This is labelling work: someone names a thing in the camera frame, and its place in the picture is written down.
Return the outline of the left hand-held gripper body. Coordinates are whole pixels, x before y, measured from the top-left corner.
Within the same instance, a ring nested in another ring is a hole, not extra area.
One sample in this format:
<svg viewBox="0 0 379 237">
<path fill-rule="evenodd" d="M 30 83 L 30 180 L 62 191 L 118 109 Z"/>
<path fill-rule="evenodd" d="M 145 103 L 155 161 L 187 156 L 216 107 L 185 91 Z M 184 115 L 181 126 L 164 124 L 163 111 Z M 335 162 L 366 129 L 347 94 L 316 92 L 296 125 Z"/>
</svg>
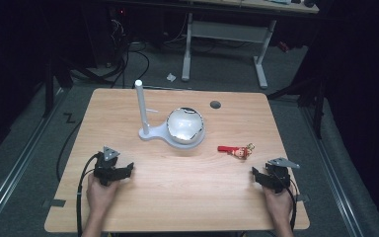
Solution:
<svg viewBox="0 0 379 237">
<path fill-rule="evenodd" d="M 118 155 L 118 151 L 107 146 L 104 146 L 103 151 L 97 154 L 94 176 L 100 180 L 101 185 L 107 187 L 110 182 L 118 181 L 116 174 L 124 172 L 124 170 L 116 166 Z"/>
</svg>

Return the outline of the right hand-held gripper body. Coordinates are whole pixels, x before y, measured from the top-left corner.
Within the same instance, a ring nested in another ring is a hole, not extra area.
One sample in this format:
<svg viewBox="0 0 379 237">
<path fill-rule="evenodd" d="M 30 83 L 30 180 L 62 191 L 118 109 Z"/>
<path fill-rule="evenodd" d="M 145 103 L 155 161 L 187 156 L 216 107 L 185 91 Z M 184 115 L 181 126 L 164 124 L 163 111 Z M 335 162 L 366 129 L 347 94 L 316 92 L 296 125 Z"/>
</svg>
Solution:
<svg viewBox="0 0 379 237">
<path fill-rule="evenodd" d="M 299 169 L 300 165 L 283 157 L 275 158 L 265 163 L 265 169 L 270 177 L 269 187 L 276 194 L 290 187 L 289 168 Z"/>
</svg>

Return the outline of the red figure keychain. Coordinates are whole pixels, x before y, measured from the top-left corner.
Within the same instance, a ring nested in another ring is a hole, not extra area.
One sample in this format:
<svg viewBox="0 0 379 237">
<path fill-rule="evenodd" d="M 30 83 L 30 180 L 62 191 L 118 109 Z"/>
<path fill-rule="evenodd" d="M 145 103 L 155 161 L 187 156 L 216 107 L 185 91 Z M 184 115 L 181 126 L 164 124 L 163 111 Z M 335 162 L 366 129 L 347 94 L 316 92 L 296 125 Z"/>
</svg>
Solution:
<svg viewBox="0 0 379 237">
<path fill-rule="evenodd" d="M 246 160 L 252 153 L 256 146 L 249 143 L 246 146 L 218 146 L 218 152 L 225 152 L 235 158 Z"/>
</svg>

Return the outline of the person's left hand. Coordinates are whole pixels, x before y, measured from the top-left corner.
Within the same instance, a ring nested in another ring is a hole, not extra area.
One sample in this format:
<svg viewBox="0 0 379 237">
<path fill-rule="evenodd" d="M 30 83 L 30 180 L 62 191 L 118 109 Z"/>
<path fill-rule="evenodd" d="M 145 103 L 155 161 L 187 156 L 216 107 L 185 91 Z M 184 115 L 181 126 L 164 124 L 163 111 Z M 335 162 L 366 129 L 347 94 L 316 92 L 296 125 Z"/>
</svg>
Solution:
<svg viewBox="0 0 379 237">
<path fill-rule="evenodd" d="M 111 207 L 119 181 L 111 182 L 108 186 L 100 183 L 93 174 L 88 176 L 87 200 L 92 215 L 104 216 Z"/>
</svg>

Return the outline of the person's right hand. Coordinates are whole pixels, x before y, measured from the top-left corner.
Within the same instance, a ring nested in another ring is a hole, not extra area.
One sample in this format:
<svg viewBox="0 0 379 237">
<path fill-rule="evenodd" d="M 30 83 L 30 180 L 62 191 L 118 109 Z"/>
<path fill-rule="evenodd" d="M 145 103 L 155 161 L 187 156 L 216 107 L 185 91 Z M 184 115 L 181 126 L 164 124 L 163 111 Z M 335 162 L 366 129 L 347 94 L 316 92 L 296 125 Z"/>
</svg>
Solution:
<svg viewBox="0 0 379 237">
<path fill-rule="evenodd" d="M 290 225 L 292 212 L 292 198 L 290 192 L 282 191 L 278 194 L 274 190 L 263 187 L 265 193 L 266 208 L 275 226 Z"/>
</svg>

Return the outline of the white stand with pole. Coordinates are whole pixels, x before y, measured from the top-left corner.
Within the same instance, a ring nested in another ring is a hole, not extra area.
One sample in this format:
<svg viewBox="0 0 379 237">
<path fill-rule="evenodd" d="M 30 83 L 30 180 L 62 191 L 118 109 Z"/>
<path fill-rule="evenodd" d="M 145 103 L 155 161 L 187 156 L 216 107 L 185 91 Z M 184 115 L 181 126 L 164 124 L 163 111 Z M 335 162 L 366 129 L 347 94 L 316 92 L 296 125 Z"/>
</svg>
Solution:
<svg viewBox="0 0 379 237">
<path fill-rule="evenodd" d="M 169 145 L 171 145 L 172 147 L 175 147 L 178 149 L 193 149 L 203 141 L 205 137 L 205 126 L 204 126 L 204 136 L 201 138 L 201 140 L 196 142 L 195 144 L 189 144 L 189 145 L 182 145 L 171 138 L 169 131 L 167 129 L 167 125 L 166 125 L 166 120 L 168 117 L 160 125 L 151 126 L 149 124 L 149 120 L 147 117 L 143 82 L 137 79 L 134 82 L 134 87 L 137 93 L 138 107 L 139 107 L 140 118 L 141 118 L 141 123 L 142 123 L 142 127 L 139 129 L 138 135 L 142 140 L 148 141 L 148 140 L 153 140 L 153 139 L 161 139 L 165 141 L 166 143 L 168 143 Z"/>
</svg>

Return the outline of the shiny silver bowl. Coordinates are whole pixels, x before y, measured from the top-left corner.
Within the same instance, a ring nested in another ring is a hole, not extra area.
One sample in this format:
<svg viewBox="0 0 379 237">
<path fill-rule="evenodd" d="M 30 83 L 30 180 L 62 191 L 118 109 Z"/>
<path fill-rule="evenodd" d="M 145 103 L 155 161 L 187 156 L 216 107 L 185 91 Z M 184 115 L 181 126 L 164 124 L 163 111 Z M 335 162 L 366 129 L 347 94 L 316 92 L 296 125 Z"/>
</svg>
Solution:
<svg viewBox="0 0 379 237">
<path fill-rule="evenodd" d="M 203 117 L 192 108 L 173 110 L 166 125 L 171 138 L 182 145 L 195 144 L 204 136 Z"/>
</svg>

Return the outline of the white-framed background desk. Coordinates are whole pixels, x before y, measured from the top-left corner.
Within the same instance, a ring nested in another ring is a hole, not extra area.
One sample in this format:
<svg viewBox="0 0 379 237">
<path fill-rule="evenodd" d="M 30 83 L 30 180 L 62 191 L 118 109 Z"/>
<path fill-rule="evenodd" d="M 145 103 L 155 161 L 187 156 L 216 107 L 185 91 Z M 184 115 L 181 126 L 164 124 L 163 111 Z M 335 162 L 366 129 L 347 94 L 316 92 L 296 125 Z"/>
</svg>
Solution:
<svg viewBox="0 0 379 237">
<path fill-rule="evenodd" d="M 191 42 L 193 38 L 232 40 L 259 43 L 262 48 L 253 57 L 257 78 L 262 89 L 267 88 L 263 60 L 279 17 L 315 17 L 319 7 L 312 0 L 113 0 L 130 7 L 181 10 L 187 13 L 186 49 L 182 80 L 189 81 L 191 67 Z M 221 15 L 236 17 L 269 17 L 264 27 L 237 24 L 226 20 L 195 20 L 193 15 Z"/>
</svg>

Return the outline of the metal floor rail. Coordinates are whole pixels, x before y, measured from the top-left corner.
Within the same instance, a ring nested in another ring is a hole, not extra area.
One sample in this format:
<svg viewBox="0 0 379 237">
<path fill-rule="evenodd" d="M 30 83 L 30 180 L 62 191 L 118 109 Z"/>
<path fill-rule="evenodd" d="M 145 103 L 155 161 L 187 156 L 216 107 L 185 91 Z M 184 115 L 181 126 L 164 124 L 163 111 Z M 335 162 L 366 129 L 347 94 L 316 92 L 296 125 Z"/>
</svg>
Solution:
<svg viewBox="0 0 379 237">
<path fill-rule="evenodd" d="M 51 93 L 52 107 L 46 113 L 46 94 L 40 89 L 0 144 L 0 214 L 30 164 L 55 110 L 68 93 L 69 89 L 62 88 Z"/>
<path fill-rule="evenodd" d="M 309 109 L 300 108 L 299 109 L 303 119 L 305 119 L 306 125 L 308 127 L 311 136 L 314 139 L 314 143 L 319 151 L 319 156 L 323 164 L 323 170 L 327 177 L 328 184 L 334 196 L 335 202 L 337 204 L 338 210 L 340 211 L 342 220 L 345 227 L 349 233 L 349 237 L 363 237 L 363 232 L 355 213 L 352 209 L 349 198 L 347 197 L 337 172 L 332 164 L 330 156 L 327 152 L 325 144 L 321 138 L 318 137 L 314 126 L 313 126 L 313 116 Z"/>
</svg>

